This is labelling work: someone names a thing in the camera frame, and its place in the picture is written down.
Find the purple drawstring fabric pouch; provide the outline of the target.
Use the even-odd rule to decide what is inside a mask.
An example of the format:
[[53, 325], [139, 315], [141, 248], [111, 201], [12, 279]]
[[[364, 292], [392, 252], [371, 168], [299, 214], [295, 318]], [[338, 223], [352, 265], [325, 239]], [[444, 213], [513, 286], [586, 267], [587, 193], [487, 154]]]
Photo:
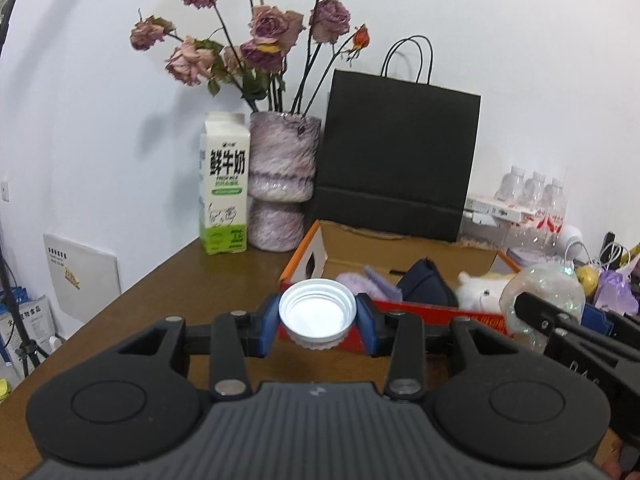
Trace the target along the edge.
[[401, 289], [370, 266], [365, 266], [361, 272], [338, 274], [335, 281], [347, 287], [355, 296], [367, 294], [373, 300], [402, 301]]

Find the white plastic jar lid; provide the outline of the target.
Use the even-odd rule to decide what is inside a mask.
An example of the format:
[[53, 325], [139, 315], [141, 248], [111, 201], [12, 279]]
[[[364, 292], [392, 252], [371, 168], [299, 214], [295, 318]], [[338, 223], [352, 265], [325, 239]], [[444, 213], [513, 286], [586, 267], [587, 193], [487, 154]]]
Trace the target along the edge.
[[352, 328], [356, 298], [337, 281], [310, 278], [282, 292], [278, 313], [296, 344], [309, 350], [329, 350], [337, 347]]

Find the clear iridescent plastic ball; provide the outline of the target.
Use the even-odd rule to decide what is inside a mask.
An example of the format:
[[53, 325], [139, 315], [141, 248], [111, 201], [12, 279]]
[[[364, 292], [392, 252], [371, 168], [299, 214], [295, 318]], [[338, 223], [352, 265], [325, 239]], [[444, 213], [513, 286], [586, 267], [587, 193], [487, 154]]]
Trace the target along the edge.
[[506, 332], [519, 344], [544, 352], [553, 320], [562, 311], [580, 322], [585, 292], [571, 266], [551, 261], [521, 270], [506, 283], [499, 307]]

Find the yellow green apple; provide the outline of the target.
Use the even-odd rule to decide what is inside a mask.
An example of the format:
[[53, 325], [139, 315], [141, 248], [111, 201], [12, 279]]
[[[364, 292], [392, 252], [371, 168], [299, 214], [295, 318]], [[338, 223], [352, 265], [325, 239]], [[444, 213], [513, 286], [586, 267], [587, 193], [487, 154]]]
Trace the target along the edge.
[[593, 295], [599, 286], [600, 271], [590, 264], [580, 266], [575, 270], [576, 278], [586, 296]]

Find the dark navy fabric pouch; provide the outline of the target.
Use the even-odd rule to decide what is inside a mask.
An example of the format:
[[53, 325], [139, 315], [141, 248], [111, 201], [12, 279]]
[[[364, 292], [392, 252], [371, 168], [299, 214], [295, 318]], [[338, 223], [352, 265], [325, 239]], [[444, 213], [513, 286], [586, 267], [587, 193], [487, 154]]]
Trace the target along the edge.
[[396, 286], [402, 291], [403, 302], [458, 308], [454, 291], [442, 278], [436, 264], [429, 258], [416, 260], [407, 271], [392, 269], [390, 276], [398, 278]]

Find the red orange cardboard box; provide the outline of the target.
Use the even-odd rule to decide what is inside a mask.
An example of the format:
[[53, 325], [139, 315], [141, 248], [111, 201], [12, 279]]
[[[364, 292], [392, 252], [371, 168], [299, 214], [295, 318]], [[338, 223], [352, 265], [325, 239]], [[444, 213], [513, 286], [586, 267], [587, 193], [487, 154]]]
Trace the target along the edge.
[[280, 289], [307, 278], [330, 278], [343, 272], [362, 272], [366, 266], [395, 284], [410, 266], [423, 258], [435, 263], [450, 288], [462, 271], [508, 276], [520, 268], [500, 250], [446, 243], [441, 240], [360, 230], [331, 221], [314, 222], [280, 276]]

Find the white floral tin box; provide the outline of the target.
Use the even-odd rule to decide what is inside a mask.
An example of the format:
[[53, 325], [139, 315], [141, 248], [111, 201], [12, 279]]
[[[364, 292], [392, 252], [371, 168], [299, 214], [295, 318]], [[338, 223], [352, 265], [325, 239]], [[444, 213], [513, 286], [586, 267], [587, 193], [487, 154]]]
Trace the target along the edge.
[[560, 263], [562, 259], [558, 256], [549, 256], [536, 249], [524, 247], [509, 247], [506, 255], [520, 268], [526, 269], [530, 266], [538, 266], [543, 263]]

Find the white plush toy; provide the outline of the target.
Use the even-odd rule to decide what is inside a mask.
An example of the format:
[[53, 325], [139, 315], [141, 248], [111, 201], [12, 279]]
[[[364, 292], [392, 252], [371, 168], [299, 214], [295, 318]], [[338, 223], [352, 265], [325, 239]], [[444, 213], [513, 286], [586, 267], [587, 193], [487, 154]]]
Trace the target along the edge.
[[472, 276], [458, 274], [458, 287], [454, 291], [461, 311], [500, 315], [500, 297], [514, 274], [487, 273]]

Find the right clear water bottle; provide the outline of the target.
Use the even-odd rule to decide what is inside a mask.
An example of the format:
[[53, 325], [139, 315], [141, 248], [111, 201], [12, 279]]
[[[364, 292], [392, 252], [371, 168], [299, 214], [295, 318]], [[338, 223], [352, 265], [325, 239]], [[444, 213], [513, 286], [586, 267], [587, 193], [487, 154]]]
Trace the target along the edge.
[[544, 187], [540, 208], [544, 211], [544, 229], [547, 234], [544, 238], [544, 251], [553, 254], [558, 242], [566, 215], [567, 197], [564, 192], [564, 183], [553, 178], [550, 184]]

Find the clear water bottle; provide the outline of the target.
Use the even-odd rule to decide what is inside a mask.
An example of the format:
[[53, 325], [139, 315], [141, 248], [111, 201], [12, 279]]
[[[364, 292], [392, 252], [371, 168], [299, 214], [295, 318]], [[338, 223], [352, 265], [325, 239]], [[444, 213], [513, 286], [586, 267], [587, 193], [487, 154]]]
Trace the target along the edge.
[[532, 176], [525, 181], [518, 203], [528, 209], [534, 209], [541, 201], [542, 194], [544, 194], [545, 180], [546, 176], [544, 174], [534, 171]]
[[494, 199], [508, 205], [515, 205], [524, 190], [525, 170], [512, 166], [511, 170], [502, 177]]
[[544, 211], [544, 229], [547, 234], [544, 238], [544, 251], [553, 254], [558, 242], [566, 215], [567, 197], [564, 192], [564, 183], [553, 178], [550, 184], [544, 187], [540, 208]]

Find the clear plastic food container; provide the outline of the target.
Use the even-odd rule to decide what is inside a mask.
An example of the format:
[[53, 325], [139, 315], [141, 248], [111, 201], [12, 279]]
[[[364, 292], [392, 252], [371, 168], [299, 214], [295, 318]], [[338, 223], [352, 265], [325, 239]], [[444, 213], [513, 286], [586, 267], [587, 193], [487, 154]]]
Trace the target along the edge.
[[491, 214], [465, 211], [462, 214], [458, 242], [474, 247], [498, 250], [503, 248], [511, 223]]

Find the middle clear water bottle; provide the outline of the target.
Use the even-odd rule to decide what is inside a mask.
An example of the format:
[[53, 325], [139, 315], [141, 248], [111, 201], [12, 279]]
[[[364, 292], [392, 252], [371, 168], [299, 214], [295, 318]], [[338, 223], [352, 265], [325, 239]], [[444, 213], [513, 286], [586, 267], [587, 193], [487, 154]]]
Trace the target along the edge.
[[525, 181], [518, 203], [528, 209], [534, 209], [541, 201], [542, 194], [544, 194], [545, 180], [546, 176], [544, 174], [534, 171], [532, 176]]

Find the white flat carton box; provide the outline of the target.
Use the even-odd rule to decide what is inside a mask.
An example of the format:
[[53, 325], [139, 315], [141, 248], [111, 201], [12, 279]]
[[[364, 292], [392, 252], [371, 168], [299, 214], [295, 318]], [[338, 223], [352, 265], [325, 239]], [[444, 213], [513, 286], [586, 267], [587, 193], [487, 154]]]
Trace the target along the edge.
[[517, 224], [529, 223], [536, 219], [535, 209], [474, 194], [466, 198], [465, 208], [478, 214], [489, 214], [497, 219]]

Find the black paper shopping bag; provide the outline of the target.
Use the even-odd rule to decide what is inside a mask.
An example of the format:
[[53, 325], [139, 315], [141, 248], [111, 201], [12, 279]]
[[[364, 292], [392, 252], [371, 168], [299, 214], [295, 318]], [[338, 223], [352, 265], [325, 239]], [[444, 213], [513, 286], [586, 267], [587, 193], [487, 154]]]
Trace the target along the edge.
[[419, 53], [413, 81], [338, 70], [318, 153], [311, 220], [453, 242], [471, 177], [480, 96], [434, 86], [427, 37], [397, 40]]

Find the purple white ceramic vase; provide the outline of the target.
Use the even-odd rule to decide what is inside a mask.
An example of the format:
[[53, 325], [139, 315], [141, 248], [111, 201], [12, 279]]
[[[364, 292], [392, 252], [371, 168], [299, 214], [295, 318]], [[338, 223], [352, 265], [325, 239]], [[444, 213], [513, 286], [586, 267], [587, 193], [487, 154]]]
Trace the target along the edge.
[[321, 120], [276, 112], [250, 115], [248, 241], [289, 252], [304, 235], [303, 204], [314, 195]]

